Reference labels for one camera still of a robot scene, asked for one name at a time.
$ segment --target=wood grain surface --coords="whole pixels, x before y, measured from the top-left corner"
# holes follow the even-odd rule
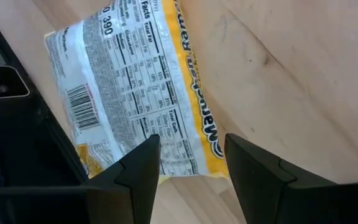
[[[65,131],[44,35],[107,4],[0,0],[0,30]],[[236,133],[335,182],[358,182],[358,1],[181,5],[221,140]],[[244,222],[226,179],[170,179],[158,188],[153,223]]]

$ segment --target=ramen noodle package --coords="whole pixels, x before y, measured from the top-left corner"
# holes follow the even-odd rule
[[[227,174],[176,0],[117,0],[45,37],[90,177],[151,134],[162,177]]]

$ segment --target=wooden table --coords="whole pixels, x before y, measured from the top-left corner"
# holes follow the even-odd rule
[[[107,4],[0,0],[0,30],[65,131],[44,34]],[[358,182],[358,1],[181,4],[221,139],[236,133],[325,178]],[[244,218],[228,181],[194,177],[158,188],[153,222]]]

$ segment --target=barcode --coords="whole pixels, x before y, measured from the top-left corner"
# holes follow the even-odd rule
[[[85,85],[67,91],[72,118],[80,131],[99,126],[90,93]]]

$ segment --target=white label area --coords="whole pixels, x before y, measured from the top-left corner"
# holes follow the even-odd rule
[[[161,0],[118,0],[46,39],[76,144],[107,168],[151,134],[160,174],[208,174]]]

